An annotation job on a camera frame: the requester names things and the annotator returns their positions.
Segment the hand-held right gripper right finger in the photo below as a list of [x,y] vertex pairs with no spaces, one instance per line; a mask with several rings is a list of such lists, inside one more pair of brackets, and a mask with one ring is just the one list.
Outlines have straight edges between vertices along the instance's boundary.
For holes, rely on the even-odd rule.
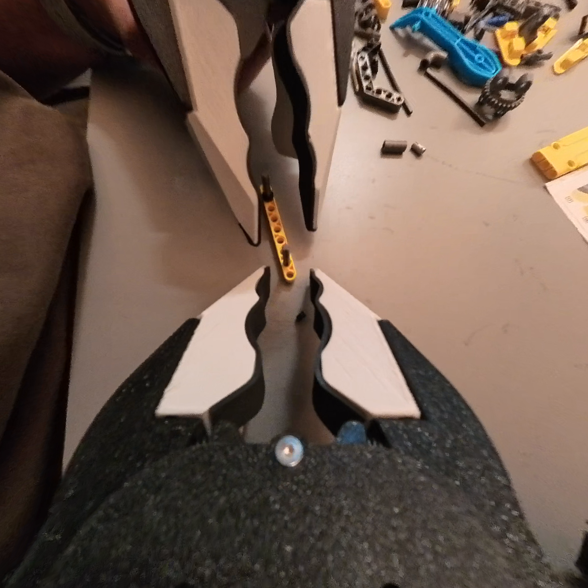
[[390,323],[320,269],[310,270],[313,328],[312,405],[337,437],[361,426],[364,443],[388,445],[381,420],[422,416],[384,327]]

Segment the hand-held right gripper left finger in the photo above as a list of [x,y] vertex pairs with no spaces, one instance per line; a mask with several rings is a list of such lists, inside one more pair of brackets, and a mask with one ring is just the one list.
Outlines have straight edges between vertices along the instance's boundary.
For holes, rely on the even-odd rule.
[[188,417],[208,432],[219,422],[246,426],[265,395],[258,339],[266,326],[270,268],[262,266],[207,307],[155,410]]

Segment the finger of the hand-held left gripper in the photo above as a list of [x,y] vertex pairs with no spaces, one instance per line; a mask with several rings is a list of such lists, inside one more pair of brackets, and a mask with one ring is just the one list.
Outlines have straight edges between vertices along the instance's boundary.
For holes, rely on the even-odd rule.
[[334,53],[330,1],[297,1],[276,25],[271,135],[280,155],[298,161],[300,205],[308,231],[318,229],[341,117]]
[[246,238],[260,243],[249,136],[236,104],[238,75],[265,35],[268,1],[170,1],[187,78],[187,124]]

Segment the yellow thin beam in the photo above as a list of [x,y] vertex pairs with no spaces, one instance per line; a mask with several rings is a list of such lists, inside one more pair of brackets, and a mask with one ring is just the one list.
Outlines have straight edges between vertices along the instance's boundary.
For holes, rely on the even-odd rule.
[[284,268],[282,266],[281,249],[282,249],[283,245],[288,245],[290,247],[290,244],[289,244],[289,240],[286,235],[286,232],[285,232],[281,213],[280,213],[279,207],[278,207],[276,199],[275,199],[275,194],[273,193],[273,200],[272,201],[265,202],[262,199],[262,197],[261,197],[261,201],[263,203],[263,208],[265,210],[265,215],[266,215],[266,218],[268,221],[268,226],[269,226],[269,232],[271,234],[274,249],[276,252],[277,262],[278,262],[279,267],[281,269],[282,277],[286,283],[292,284],[296,280],[297,271],[296,271],[295,262],[293,260],[291,248],[290,248],[290,252],[291,252],[291,256],[292,256],[292,263],[290,265],[290,268]]

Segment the person's left forearm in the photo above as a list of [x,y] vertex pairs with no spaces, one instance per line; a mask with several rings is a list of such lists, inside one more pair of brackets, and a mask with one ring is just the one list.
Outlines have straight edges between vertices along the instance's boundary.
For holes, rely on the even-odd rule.
[[28,92],[65,85],[100,61],[64,33],[39,1],[1,1],[1,72]]

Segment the dark grey angled beam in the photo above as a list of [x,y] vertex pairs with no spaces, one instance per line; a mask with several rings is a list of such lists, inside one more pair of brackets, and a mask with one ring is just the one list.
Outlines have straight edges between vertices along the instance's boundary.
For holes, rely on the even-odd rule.
[[355,93],[369,107],[390,114],[397,114],[405,106],[405,97],[392,82],[390,88],[377,81],[379,66],[383,64],[381,42],[368,42],[352,54],[350,75]]

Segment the blue plastic separator tool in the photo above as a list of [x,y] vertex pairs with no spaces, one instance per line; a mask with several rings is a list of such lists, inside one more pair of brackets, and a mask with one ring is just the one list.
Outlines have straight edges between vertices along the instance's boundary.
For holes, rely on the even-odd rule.
[[417,7],[396,19],[389,28],[409,28],[422,33],[447,53],[450,68],[466,85],[481,88],[502,71],[502,64],[491,49],[464,36],[433,8]]

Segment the thick black rod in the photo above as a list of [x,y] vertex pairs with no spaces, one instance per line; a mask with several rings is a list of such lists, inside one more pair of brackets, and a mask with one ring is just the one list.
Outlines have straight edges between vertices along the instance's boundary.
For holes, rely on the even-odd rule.
[[486,125],[486,120],[480,113],[478,113],[474,107],[470,106],[462,97],[454,92],[450,87],[445,85],[438,77],[433,75],[429,68],[423,70],[423,75],[428,79],[434,86],[439,89],[445,96],[447,96],[454,104],[466,113],[479,127],[483,128]]

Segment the pile of small building pieces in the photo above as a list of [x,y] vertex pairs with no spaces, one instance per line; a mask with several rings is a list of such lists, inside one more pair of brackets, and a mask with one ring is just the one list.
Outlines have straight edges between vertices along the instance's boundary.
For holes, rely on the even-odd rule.
[[[581,1],[402,1],[403,10],[430,8],[460,32],[498,28],[508,21],[543,17],[559,19],[563,10],[573,11]],[[390,1],[356,1],[356,25],[379,34],[387,19]]]

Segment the black bevel gear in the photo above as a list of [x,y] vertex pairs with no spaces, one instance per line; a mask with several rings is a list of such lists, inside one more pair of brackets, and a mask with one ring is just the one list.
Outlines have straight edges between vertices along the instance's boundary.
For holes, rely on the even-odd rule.
[[522,74],[511,77],[501,72],[485,83],[476,109],[485,121],[494,121],[521,106],[533,85],[532,77]]

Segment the yellow fender piece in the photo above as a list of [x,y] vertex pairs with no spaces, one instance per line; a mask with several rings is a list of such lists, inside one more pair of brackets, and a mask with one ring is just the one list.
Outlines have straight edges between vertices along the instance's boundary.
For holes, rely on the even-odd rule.
[[553,53],[545,46],[557,32],[558,19],[540,16],[523,22],[508,21],[495,31],[496,44],[502,62],[510,67],[533,66],[549,60]]

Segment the small yellow curved piece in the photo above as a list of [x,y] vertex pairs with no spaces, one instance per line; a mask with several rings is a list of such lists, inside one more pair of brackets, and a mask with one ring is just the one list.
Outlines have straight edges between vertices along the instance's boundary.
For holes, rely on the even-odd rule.
[[553,64],[553,72],[562,75],[572,67],[587,58],[587,38],[582,38],[574,43],[562,56]]

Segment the yellow rectangular panel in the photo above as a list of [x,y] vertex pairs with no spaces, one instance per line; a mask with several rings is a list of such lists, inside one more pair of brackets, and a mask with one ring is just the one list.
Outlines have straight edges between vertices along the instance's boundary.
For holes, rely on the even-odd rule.
[[547,180],[558,179],[587,165],[587,127],[534,152],[531,163]]

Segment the yellow sticker sheet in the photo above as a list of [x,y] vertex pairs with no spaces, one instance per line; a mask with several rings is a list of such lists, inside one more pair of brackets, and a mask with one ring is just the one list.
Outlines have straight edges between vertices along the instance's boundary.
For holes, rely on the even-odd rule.
[[587,166],[547,182],[545,189],[587,242]]

